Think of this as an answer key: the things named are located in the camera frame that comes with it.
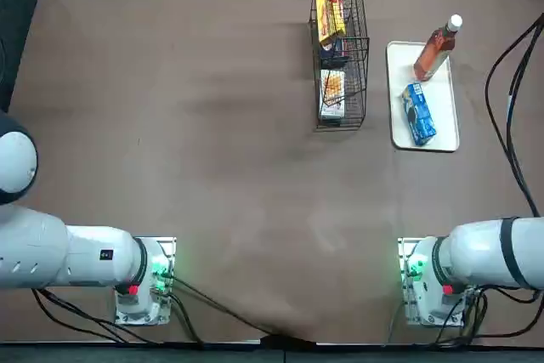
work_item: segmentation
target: bottle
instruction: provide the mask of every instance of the bottle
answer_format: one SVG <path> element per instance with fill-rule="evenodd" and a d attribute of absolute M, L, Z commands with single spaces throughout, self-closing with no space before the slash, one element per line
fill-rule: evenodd
<path fill-rule="evenodd" d="M 439 69 L 451 50 L 456 46 L 456 34 L 461 28 L 462 18 L 454 14 L 444 27 L 433 31 L 414 64 L 418 81 L 427 81 Z"/>

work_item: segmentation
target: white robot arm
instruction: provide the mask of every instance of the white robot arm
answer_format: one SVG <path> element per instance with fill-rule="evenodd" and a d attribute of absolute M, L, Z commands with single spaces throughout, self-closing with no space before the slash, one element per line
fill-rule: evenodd
<path fill-rule="evenodd" d="M 0 112 L 0 288 L 113 286 L 119 323 L 167 323 L 173 259 L 157 240 L 10 204 L 30 189 L 37 165 L 28 132 Z"/>
<path fill-rule="evenodd" d="M 446 325 L 461 325 L 464 297 L 470 287 L 544 289 L 543 240 L 544 218 L 464 224 L 447 237 L 422 239 L 406 262 L 418 323 L 442 326 L 450 316 Z"/>

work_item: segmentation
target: plastic tray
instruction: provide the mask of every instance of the plastic tray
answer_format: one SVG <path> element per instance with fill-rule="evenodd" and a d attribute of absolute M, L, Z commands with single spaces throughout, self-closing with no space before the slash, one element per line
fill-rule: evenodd
<path fill-rule="evenodd" d="M 422 82 L 423 93 L 433 117 L 436 135 L 424 146 L 417 146 L 411 136 L 400 95 L 410 83 L 417 82 L 413 65 L 425 43 L 391 42 L 385 49 L 391 140 L 397 149 L 455 152 L 459 148 L 456 103 L 451 82 L 450 58 L 433 77 Z"/>

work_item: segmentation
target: food package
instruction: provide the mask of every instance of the food package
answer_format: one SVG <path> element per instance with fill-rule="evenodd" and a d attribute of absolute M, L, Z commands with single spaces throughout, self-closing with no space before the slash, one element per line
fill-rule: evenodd
<path fill-rule="evenodd" d="M 436 135 L 436 129 L 421 84 L 408 85 L 402 92 L 401 98 L 411 136 L 417 146 L 423 146 Z"/>
<path fill-rule="evenodd" d="M 321 70 L 320 119 L 345 116 L 343 71 Z"/>
<path fill-rule="evenodd" d="M 328 44 L 333 36 L 346 34 L 343 20 L 343 0 L 315 0 L 317 31 L 321 44 Z"/>

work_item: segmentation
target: table surface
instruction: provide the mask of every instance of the table surface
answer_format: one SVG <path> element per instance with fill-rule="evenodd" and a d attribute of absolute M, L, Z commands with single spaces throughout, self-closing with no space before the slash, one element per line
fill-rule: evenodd
<path fill-rule="evenodd" d="M 400 301 L 397 237 L 530 214 L 493 134 L 484 84 L 544 0 L 365 0 L 366 120 L 358 132 L 328 134 L 313 131 L 309 4 L 39 0 L 11 110 L 40 152 L 37 183 L 22 204 L 68 224 L 177 236 L 177 274 L 248 319 L 320 342 L 383 342 Z M 425 41 L 452 13 L 464 20 L 451 55 L 462 144 L 448 155 L 395 150 L 385 47 Z M 522 51 L 492 82 L 498 112 Z M 543 63 L 538 44 L 514 124 L 540 204 Z M 111 317 L 111 290 L 60 293 Z M 88 338 L 48 321 L 28 290 L 0 297 L 9 322 L 1 339 Z M 205 340 L 259 335 L 184 299 Z M 490 302 L 486 332 L 516 330 L 535 311 Z M 539 324 L 496 343 L 542 346 L 543 331 Z M 186 339 L 176 321 L 141 332 Z M 399 324 L 394 341 L 434 336 Z"/>

